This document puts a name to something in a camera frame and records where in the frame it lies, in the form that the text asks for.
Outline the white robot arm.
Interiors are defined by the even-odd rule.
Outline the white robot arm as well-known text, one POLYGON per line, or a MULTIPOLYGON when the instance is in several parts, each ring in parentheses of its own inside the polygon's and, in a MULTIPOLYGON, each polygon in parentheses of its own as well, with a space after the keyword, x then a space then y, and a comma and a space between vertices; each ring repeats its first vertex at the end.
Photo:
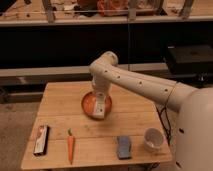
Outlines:
POLYGON ((107 51, 89 71, 96 97, 92 115, 103 118, 112 83, 163 105, 178 114, 172 171, 213 171, 213 88, 195 88, 169 79, 118 67, 118 57, 107 51))

